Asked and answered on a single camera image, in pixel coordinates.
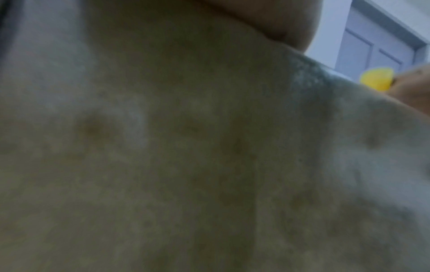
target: wall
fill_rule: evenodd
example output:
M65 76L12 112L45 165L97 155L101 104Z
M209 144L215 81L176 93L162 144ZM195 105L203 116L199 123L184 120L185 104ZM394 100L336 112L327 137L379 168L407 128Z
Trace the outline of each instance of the wall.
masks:
M430 41L430 15L412 4L418 0L366 1L383 10L388 16L400 22L420 38ZM351 2L352 0L324 0L320 26L315 39L306 52L309 57L331 68L335 67Z

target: yellow cup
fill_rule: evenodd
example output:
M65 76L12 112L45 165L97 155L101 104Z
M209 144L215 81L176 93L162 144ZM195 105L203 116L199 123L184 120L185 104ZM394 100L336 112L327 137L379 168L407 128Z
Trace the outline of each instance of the yellow cup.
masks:
M360 77L360 83L377 91L385 92L391 88L393 79L393 69L376 68L364 72Z

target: white door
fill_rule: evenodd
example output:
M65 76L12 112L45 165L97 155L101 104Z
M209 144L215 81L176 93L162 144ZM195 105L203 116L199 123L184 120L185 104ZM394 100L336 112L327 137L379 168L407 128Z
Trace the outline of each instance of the white door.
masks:
M416 51L354 8L348 17L336 70L354 81L367 69L391 67L405 71Z

